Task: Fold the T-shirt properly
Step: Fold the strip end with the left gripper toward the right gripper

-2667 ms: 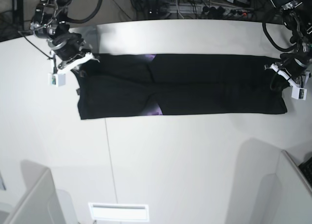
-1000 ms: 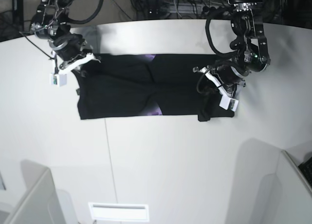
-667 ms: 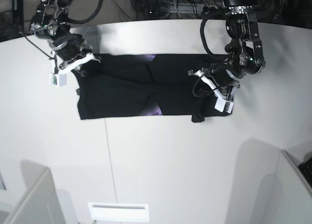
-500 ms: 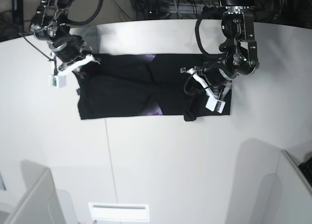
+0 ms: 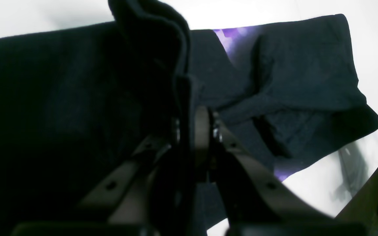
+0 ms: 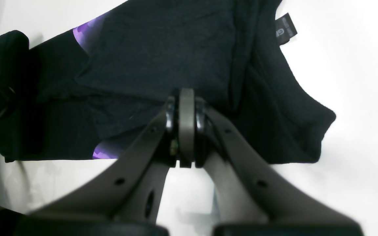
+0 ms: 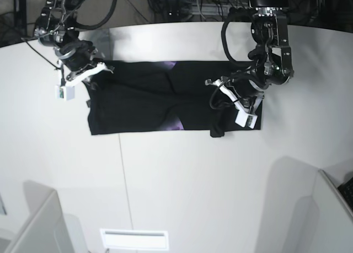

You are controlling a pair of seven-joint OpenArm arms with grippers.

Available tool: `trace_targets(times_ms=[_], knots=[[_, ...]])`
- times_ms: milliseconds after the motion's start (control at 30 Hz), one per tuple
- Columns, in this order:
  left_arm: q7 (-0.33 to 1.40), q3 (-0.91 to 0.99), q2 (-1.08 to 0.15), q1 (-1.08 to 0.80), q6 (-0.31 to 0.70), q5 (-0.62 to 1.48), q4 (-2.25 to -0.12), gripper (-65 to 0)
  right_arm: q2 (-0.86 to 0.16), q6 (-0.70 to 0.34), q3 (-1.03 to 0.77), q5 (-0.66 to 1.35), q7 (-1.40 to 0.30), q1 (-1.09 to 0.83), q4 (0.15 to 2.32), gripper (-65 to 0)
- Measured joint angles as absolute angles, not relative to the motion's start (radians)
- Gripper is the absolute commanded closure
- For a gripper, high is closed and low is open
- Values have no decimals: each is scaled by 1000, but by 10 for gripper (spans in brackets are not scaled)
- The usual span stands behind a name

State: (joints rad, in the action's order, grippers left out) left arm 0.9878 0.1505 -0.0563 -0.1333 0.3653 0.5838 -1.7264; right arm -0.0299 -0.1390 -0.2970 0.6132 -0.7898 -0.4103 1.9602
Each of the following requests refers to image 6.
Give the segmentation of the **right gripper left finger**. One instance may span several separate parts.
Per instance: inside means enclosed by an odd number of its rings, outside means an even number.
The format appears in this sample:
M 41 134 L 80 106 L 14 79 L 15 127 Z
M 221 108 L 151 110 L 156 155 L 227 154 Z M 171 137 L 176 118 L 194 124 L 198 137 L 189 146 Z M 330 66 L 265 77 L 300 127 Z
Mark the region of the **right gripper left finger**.
M 183 88 L 168 98 L 122 156 L 99 176 L 31 214 L 46 221 L 156 221 L 165 178 L 177 160 L 195 158 L 196 99 Z

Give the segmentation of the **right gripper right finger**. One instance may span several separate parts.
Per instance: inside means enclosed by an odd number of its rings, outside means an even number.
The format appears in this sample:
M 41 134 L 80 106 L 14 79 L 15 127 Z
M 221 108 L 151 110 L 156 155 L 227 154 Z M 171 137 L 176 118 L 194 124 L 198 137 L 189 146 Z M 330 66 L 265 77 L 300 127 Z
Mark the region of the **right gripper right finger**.
M 194 116 L 194 162 L 216 187 L 222 220 L 216 230 L 361 229 L 279 175 L 200 97 L 194 98 Z

